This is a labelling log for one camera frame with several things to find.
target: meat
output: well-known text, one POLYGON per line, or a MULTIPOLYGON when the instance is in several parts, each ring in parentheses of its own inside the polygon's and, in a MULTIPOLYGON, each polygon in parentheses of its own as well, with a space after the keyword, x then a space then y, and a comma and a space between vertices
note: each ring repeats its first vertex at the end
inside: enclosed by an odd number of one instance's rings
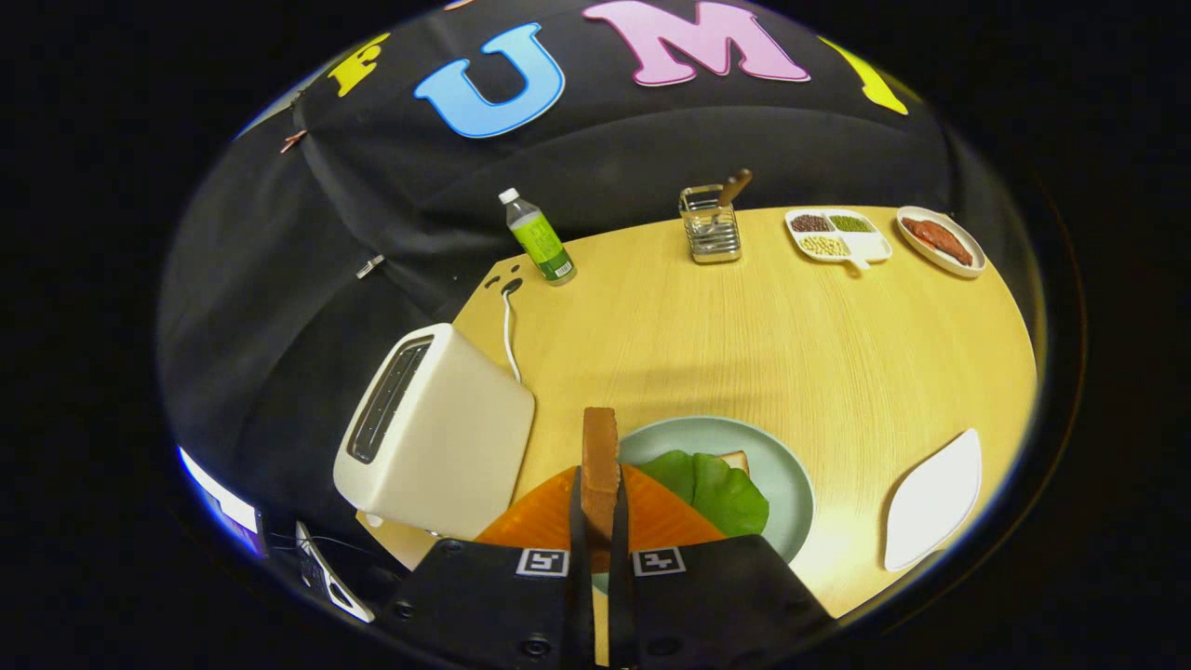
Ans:
POLYGON ((909 230, 918 239, 922 239, 928 246, 939 249, 962 264, 969 267, 972 265, 972 253, 964 248, 964 244, 960 244, 960 240, 952 234, 950 230, 947 230, 933 220, 903 218, 902 223, 905 225, 906 230, 909 230))

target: metal utensil holder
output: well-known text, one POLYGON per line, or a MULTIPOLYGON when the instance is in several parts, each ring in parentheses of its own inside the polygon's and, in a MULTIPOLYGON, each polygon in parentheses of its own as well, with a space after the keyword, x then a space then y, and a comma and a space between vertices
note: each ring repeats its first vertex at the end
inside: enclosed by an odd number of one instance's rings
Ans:
POLYGON ((731 262, 741 257, 741 234, 732 205, 717 203, 722 183, 692 186, 678 195, 691 258, 697 263, 731 262))

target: white toaster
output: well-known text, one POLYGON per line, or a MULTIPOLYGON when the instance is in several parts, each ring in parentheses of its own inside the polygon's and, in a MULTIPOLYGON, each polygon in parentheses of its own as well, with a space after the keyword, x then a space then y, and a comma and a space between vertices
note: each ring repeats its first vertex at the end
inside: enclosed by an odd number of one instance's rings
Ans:
POLYGON ((356 509, 472 539, 512 499, 534 396, 449 323, 393 347, 335 458, 335 488, 356 509))

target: yellow letter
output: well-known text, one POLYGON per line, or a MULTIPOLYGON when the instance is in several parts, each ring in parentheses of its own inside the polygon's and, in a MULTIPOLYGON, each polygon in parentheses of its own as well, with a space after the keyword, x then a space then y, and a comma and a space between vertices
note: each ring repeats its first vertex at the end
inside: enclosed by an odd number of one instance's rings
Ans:
POLYGON ((881 79, 881 75, 877 74, 877 70, 874 70, 872 65, 847 52, 843 48, 831 44, 827 38, 819 37, 819 39, 822 39, 828 46, 838 51, 840 55, 843 56, 843 60, 848 61, 848 64, 852 65, 852 69, 856 70, 856 74, 860 75, 860 81, 865 84, 861 90, 863 90, 866 98, 883 107, 893 109, 899 114, 910 113, 910 111, 905 108, 905 105, 902 104, 902 100, 898 100, 897 95, 893 95, 888 84, 885 83, 885 80, 881 79))
POLYGON ((335 77, 335 81, 339 82, 339 98, 343 98, 356 87, 357 83, 363 81, 368 73, 376 69, 376 63, 373 61, 380 56, 380 43, 388 39, 389 33, 381 35, 380 37, 374 37, 360 48, 355 54, 348 56, 342 63, 335 65, 331 74, 326 75, 328 79, 335 77))

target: toaster slot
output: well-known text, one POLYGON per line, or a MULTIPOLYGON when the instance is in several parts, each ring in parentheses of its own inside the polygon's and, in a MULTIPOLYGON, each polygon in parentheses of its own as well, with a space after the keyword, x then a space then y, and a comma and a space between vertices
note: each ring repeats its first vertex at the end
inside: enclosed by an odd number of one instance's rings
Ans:
POLYGON ((348 453, 356 461, 372 463, 376 458, 376 451, 380 450, 385 432, 393 421, 397 408, 401 405, 401 397, 410 388, 413 374, 418 371, 426 351, 430 350, 431 340, 434 340, 432 334, 411 340, 403 345, 389 361, 380 384, 368 399, 364 413, 360 417, 360 422, 351 436, 348 453))

